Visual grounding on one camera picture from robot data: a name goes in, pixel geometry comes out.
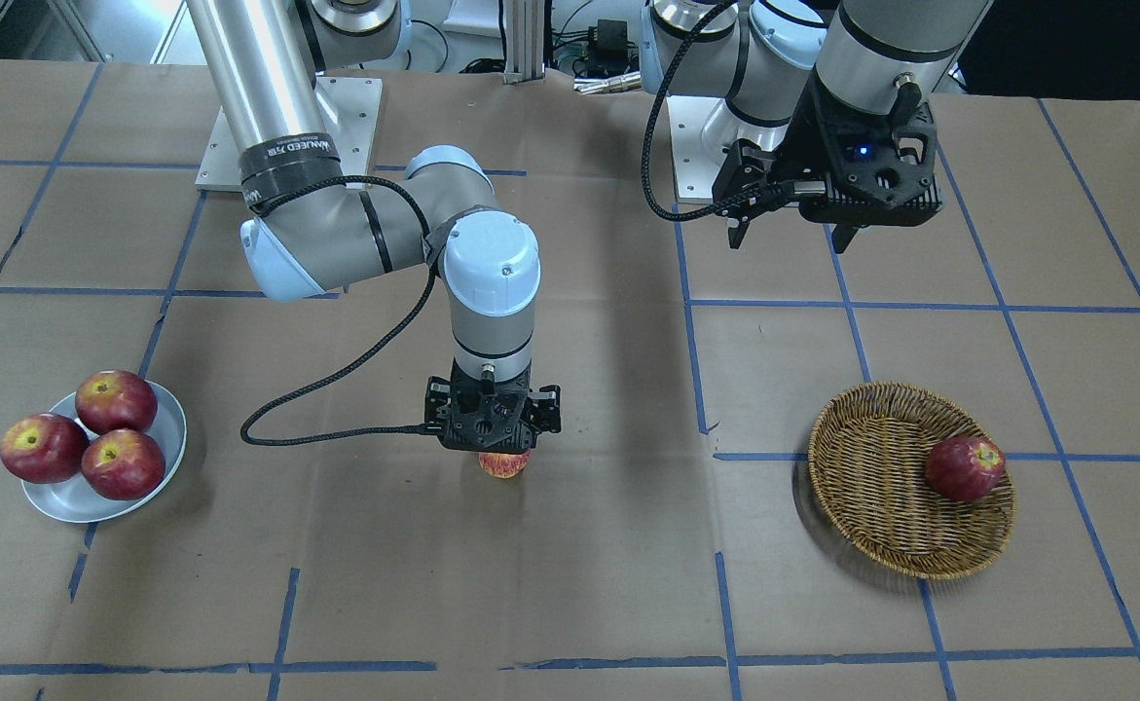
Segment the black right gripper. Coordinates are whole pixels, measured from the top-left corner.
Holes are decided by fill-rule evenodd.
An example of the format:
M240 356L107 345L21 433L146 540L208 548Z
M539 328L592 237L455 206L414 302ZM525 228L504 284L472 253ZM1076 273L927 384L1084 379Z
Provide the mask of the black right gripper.
M442 447L519 456L543 433L560 433L561 388L530 388L526 376L490 391L469 376L427 378L423 422Z

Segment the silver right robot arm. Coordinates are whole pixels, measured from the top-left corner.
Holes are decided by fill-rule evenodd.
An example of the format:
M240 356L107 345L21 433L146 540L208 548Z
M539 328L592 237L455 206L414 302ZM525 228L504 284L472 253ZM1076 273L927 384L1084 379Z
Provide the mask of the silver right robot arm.
M561 391L534 388L535 296L542 256L534 228L502 211L466 150L435 145L401 182L348 174L317 93L329 68L400 52L405 1L192 1L223 116L239 150L252 212L241 248L267 297L319 296L349 284L427 269L448 292L454 360L427 381L420 424L397 434L451 450L526 453L562 426Z

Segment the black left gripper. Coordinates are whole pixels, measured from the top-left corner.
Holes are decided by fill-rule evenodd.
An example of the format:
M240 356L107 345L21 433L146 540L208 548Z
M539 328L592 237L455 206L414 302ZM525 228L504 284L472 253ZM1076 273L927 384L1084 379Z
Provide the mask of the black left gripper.
M791 203L806 221L831 226L837 254L863 228L930 221L943 207L929 160L938 145L933 111L911 74L887 93L890 111L868 114L811 78L773 150L736 139L712 184L730 247L742 245L754 219Z

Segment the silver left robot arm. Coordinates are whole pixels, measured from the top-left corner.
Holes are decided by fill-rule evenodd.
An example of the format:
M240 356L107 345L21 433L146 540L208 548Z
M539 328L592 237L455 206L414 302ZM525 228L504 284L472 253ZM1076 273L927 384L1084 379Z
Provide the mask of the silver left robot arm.
M829 225L836 253L869 227L940 212L931 93L988 1L648 1L640 179L656 217L720 217L738 248L754 219L796 205ZM651 138L671 96L720 99L742 133L717 147L703 207L674 212L651 188Z

